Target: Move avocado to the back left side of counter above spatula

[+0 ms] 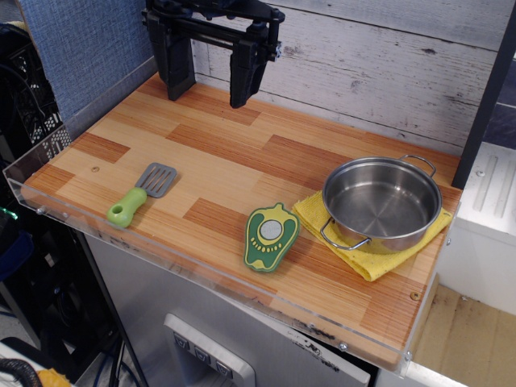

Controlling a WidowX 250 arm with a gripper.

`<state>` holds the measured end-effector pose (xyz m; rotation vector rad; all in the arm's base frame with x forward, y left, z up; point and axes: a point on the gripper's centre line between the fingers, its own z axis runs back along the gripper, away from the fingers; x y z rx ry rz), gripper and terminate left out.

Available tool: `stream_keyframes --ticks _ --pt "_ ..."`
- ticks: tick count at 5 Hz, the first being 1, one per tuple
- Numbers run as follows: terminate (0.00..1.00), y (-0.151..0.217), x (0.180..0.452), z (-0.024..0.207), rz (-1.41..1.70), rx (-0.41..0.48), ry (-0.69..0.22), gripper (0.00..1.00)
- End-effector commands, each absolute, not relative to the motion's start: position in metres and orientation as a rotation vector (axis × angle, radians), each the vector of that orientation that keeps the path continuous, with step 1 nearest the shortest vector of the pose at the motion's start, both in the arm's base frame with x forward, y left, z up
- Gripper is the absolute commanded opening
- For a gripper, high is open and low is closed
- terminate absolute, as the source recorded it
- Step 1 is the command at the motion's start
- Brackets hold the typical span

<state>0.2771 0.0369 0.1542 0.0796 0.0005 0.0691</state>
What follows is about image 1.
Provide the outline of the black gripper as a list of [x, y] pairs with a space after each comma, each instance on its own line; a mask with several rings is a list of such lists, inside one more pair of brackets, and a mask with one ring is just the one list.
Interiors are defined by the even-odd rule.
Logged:
[[[160, 79], [176, 101], [195, 84], [191, 41], [233, 50], [230, 105], [244, 106], [256, 94], [266, 61], [281, 55], [279, 26], [285, 15], [262, 1], [147, 1], [142, 11]], [[216, 18], [246, 19], [249, 31], [214, 23]]]

